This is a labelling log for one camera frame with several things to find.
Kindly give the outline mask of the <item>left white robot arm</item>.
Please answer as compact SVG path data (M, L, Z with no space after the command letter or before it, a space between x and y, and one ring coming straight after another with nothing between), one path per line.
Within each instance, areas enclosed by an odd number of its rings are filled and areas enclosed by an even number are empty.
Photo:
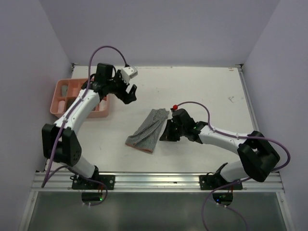
M51 176L52 163L56 162L67 165L75 173L83 176L83 183L89 189L99 186L97 167L82 156L77 133L90 112L108 94L114 94L124 104L135 101L136 85L132 85L130 91L127 91L127 87L137 74L137 69L128 64L115 71L113 65L99 63L96 72L82 85L77 98L64 115L53 124L43 126L43 154L49 160L44 183Z

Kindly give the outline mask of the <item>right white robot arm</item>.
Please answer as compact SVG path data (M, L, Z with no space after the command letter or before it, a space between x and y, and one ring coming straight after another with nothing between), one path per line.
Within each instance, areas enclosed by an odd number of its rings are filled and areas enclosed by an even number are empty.
M239 156L239 161L224 163L214 173L213 182L220 189L225 189L231 182L243 178L264 182L280 161L279 154L263 139L262 133L253 131L243 138L235 133L232 133L231 137L225 136L211 129L207 122L195 122L185 109L172 112L172 118L167 120L159 140L177 142L181 137L199 144L214 145Z

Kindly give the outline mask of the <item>plain grey underwear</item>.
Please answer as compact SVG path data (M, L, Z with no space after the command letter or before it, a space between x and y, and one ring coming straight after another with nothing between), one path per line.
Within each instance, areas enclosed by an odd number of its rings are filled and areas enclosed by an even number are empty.
M61 96L66 97L67 96L67 91L68 91L68 85L62 85L61 86Z

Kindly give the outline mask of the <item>grey striped underwear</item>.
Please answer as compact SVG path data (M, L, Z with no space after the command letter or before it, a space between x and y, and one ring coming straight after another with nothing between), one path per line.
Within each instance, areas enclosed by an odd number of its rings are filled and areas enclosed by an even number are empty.
M140 151L152 153L169 111L164 108L152 109L140 127L127 137L125 145Z

